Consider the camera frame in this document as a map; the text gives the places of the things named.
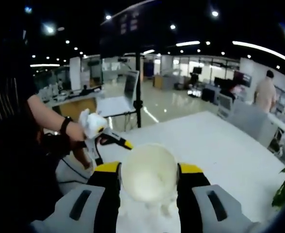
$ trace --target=black wristwatch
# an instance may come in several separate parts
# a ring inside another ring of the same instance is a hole
[[[70,118],[69,116],[65,117],[65,120],[63,121],[62,125],[61,125],[61,129],[60,129],[60,133],[62,135],[67,135],[66,134],[66,129],[67,129],[67,126],[70,122],[72,122],[73,119]]]

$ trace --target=beige shirt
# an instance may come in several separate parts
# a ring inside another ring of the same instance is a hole
[[[269,113],[272,103],[276,101],[276,88],[273,80],[266,77],[258,84],[256,92],[257,98],[255,104],[264,112]]]

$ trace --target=dark hair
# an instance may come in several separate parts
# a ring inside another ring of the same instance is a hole
[[[267,71],[267,77],[269,77],[271,79],[274,78],[274,74],[273,74],[273,72],[271,70]]]

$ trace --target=black pole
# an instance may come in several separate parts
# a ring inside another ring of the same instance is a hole
[[[136,88],[136,104],[134,107],[136,108],[136,114],[137,114],[137,127],[142,127],[142,115],[141,115],[141,108],[143,107],[143,102],[141,100],[141,53],[136,52],[136,70],[139,71],[139,78],[137,82],[137,88]]]
[[[225,63],[225,74],[224,74],[224,79],[226,79],[226,72],[228,70],[228,60],[226,60],[226,63]]]

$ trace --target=monitor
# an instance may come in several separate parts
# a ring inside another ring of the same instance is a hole
[[[251,76],[247,74],[241,73],[239,71],[234,71],[233,80],[239,85],[250,87],[251,79]]]
[[[193,68],[193,74],[201,74],[202,68],[201,67],[194,67]]]
[[[129,70],[126,74],[126,81],[124,87],[124,96],[126,100],[133,106],[135,100],[135,93],[139,79],[139,71]]]

